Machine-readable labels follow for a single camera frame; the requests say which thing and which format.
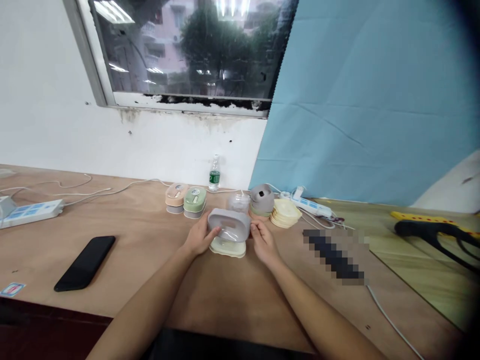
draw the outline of bottle label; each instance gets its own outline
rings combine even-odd
[[[220,173],[218,171],[210,171],[210,184],[218,184],[220,182]]]

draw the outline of hand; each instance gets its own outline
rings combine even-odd
[[[205,252],[210,246],[210,243],[216,237],[221,228],[215,227],[208,233],[207,219],[212,211],[206,211],[200,220],[191,227],[190,232],[186,238],[184,247],[191,251],[194,255],[200,255]]]
[[[263,221],[253,220],[250,225],[251,236],[253,237],[255,253],[262,263],[268,268],[280,258],[275,239]]]

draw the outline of blue backdrop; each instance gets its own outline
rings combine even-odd
[[[250,188],[407,206],[478,149],[476,59],[449,4],[300,0]]]

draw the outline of smartphone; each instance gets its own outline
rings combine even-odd
[[[115,242],[115,236],[94,237],[56,283],[56,292],[85,289]]]

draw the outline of yellow power strip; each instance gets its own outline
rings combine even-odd
[[[480,232],[474,232],[472,230],[469,230],[465,227],[459,226],[458,223],[452,220],[448,220],[444,217],[440,216],[425,216],[425,215],[415,215],[415,214],[406,214],[403,212],[398,212],[398,211],[392,211],[390,213],[395,219],[398,220],[413,220],[413,221],[420,221],[420,222],[425,222],[425,223],[446,223],[446,224],[452,224],[458,227],[460,230],[470,234],[473,236],[475,239],[480,240]]]

